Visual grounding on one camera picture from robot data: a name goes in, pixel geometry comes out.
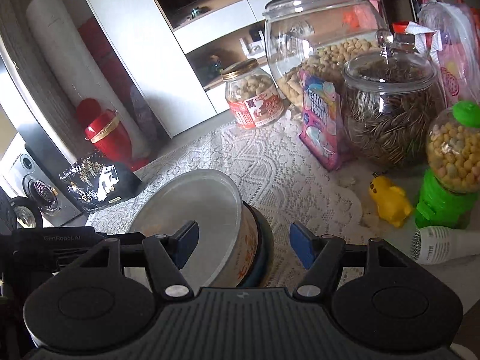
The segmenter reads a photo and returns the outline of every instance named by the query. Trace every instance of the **ribbed black surface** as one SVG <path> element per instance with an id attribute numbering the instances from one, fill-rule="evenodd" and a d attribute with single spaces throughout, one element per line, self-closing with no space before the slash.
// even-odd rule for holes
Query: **ribbed black surface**
<path id="1" fill-rule="evenodd" d="M 447 349 L 399 356 L 352 343 L 319 305 L 292 300 L 282 288 L 204 289 L 193 301 L 164 309 L 154 327 L 121 349 L 96 356 L 39 350 L 32 359 L 367 360 L 455 359 Z"/>

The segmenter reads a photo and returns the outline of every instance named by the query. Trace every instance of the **yellow toy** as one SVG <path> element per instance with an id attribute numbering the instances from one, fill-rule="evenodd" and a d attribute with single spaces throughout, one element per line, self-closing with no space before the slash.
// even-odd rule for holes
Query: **yellow toy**
<path id="1" fill-rule="evenodd" d="M 413 212 L 405 191 L 385 176 L 378 176 L 371 181 L 369 194 L 377 203 L 378 216 L 395 227 L 402 227 Z"/>

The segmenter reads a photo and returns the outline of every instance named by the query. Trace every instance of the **large glass jar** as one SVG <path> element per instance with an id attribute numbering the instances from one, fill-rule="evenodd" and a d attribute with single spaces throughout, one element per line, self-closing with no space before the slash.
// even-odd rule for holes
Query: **large glass jar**
<path id="1" fill-rule="evenodd" d="M 265 126 L 282 115 L 284 105 L 275 83 L 255 58 L 229 66 L 222 79 L 226 102 L 242 127 Z"/>
<path id="2" fill-rule="evenodd" d="M 377 49 L 375 32 L 386 27 L 368 0 L 273 0 L 265 9 L 268 65 L 298 108 L 303 102 L 300 69 L 332 82 L 341 93 L 343 64 Z"/>
<path id="3" fill-rule="evenodd" d="M 377 31 L 380 52 L 347 62 L 341 115 L 358 153 L 383 168 L 425 158 L 429 125 L 445 108 L 433 64 L 419 54 L 393 48 L 393 36 Z"/>
<path id="4" fill-rule="evenodd" d="M 459 101 L 433 121 L 427 137 L 430 168 L 445 188 L 480 191 L 480 107 Z"/>

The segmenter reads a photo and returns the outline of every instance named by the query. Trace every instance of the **green candy dispenser base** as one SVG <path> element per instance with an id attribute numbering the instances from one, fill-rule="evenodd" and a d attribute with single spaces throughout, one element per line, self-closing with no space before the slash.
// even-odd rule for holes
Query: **green candy dispenser base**
<path id="1" fill-rule="evenodd" d="M 463 229 L 469 224 L 470 210 L 478 198 L 478 193 L 453 193 L 438 182 L 431 169 L 425 172 L 420 197 L 415 212 L 418 228 L 445 226 Z"/>

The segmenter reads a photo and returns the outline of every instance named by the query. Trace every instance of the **white microphone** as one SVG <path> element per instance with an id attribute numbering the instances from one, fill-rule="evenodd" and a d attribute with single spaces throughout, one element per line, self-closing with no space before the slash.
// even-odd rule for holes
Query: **white microphone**
<path id="1" fill-rule="evenodd" d="M 480 232 L 443 226 L 417 230 L 410 246 L 410 256 L 418 264 L 440 264 L 475 254 L 480 254 Z"/>

